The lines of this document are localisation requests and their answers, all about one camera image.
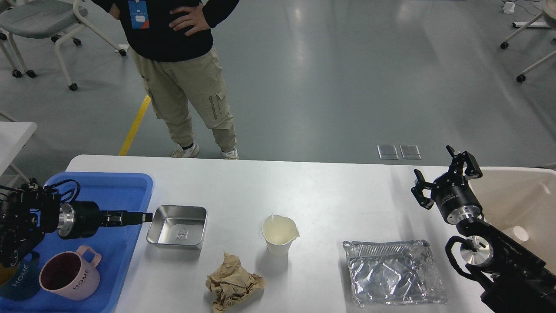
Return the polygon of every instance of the chair leg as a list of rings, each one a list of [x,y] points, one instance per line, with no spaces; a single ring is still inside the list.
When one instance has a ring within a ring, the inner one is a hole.
[[[513,37],[515,37],[517,34],[521,33],[524,29],[526,29],[527,27],[529,27],[529,25],[533,24],[534,22],[536,22],[538,19],[540,19],[543,16],[543,14],[539,14],[535,17],[533,17],[532,20],[530,20],[529,22],[527,22],[527,24],[519,27],[515,32],[513,32],[510,36],[508,36],[508,38],[504,39],[504,42],[502,42],[500,44],[500,48],[502,49],[506,49],[509,44],[508,41],[510,41]]]
[[[81,16],[80,14],[76,14],[76,17],[84,24],[86,25],[88,28],[90,28],[93,32],[95,32],[97,35],[99,35],[102,39],[104,39],[104,41],[108,42],[109,45],[111,45],[112,47],[114,47],[114,49],[116,50],[120,50],[120,47],[113,42],[108,36],[104,35],[100,30],[98,30],[98,28],[93,25],[91,22],[89,22],[86,18],[84,18],[83,16]]]
[[[523,72],[521,72],[519,74],[519,76],[516,78],[516,80],[518,82],[523,82],[525,81],[525,74],[531,72],[532,70],[534,70],[535,68],[537,68],[539,65],[545,63],[546,61],[548,61],[551,57],[556,56],[556,51],[552,52],[551,54],[543,57],[542,59],[540,59],[538,62],[536,62],[535,64],[527,67],[525,70],[523,70]]]
[[[6,47],[4,47],[4,42],[0,40],[0,50],[2,50],[2,52],[4,52],[4,55],[6,56],[6,59],[8,59],[8,63],[10,65],[10,67],[12,68],[12,73],[17,71],[17,67],[16,64],[13,62],[12,57],[9,55],[8,50],[6,49]]]
[[[14,175],[13,178],[7,183],[6,186],[12,187],[12,188],[17,187],[16,186],[17,180],[19,180],[19,175]]]
[[[11,116],[10,114],[0,110],[0,116],[4,117],[5,119],[7,119],[10,122],[17,122],[18,120],[16,120],[13,116]]]
[[[71,37],[75,36],[75,34],[79,33],[84,28],[85,28],[85,25],[79,25],[77,28],[75,28],[71,32],[65,34],[60,39],[58,39],[56,41],[56,43],[54,44],[54,52],[56,53],[56,57],[58,58],[58,63],[60,64],[60,67],[62,68],[62,72],[64,74],[64,77],[66,78],[66,83],[67,83],[69,89],[72,90],[72,91],[77,90],[77,85],[75,83],[72,83],[72,81],[71,81],[70,74],[68,73],[66,65],[64,64],[62,54],[60,53],[60,45],[63,44],[68,39],[70,39]]]
[[[26,183],[30,182],[30,180],[27,178],[27,176],[25,176],[23,174],[23,172],[21,172],[15,164],[10,163],[9,167],[11,167],[14,170],[14,172],[16,172],[21,178],[23,178],[23,180],[25,180]]]
[[[34,78],[36,76],[35,72],[32,70],[28,70],[27,69],[27,65],[25,64],[25,61],[23,60],[23,57],[21,56],[21,52],[19,51],[19,48],[16,45],[16,42],[13,40],[13,34],[12,33],[8,33],[8,41],[9,44],[12,45],[12,49],[13,52],[15,52],[17,60],[19,61],[19,64],[21,64],[21,68],[23,68],[23,71],[25,72],[25,74],[27,74],[27,76]]]

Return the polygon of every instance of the id badge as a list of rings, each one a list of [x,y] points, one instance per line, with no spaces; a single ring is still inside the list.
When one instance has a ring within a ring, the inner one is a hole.
[[[145,0],[130,0],[131,27],[134,30],[145,30],[148,27],[147,2]]]

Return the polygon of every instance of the black sweatshirt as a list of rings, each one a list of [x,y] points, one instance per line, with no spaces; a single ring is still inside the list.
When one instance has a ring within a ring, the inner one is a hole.
[[[199,31],[185,36],[191,29],[186,27],[174,31],[170,22],[185,13],[170,14],[177,7],[196,7],[199,0],[146,0],[149,28],[134,30],[131,26],[128,0],[93,0],[106,12],[115,4],[121,11],[120,22],[130,46],[139,55],[159,62],[179,62],[200,57],[212,48],[210,30]],[[239,0],[209,0],[203,7],[205,20],[211,28],[225,20],[234,10]]]

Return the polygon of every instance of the hand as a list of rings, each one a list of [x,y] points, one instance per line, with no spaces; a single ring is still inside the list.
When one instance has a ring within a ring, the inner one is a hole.
[[[109,13],[113,18],[120,19],[120,9],[115,4],[112,4]]]
[[[168,26],[172,27],[173,30],[179,31],[187,26],[193,26],[192,29],[185,33],[185,36],[190,36],[198,31],[209,30],[210,26],[205,20],[205,15],[203,14],[203,4],[199,3],[196,7],[177,7],[170,11],[170,14],[176,14],[180,12],[189,13],[188,15],[178,17],[173,20]]]

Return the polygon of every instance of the aluminum foil tray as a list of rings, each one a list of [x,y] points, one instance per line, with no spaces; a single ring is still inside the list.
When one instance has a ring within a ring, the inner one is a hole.
[[[427,241],[343,244],[351,293],[359,307],[446,303],[446,290]]]

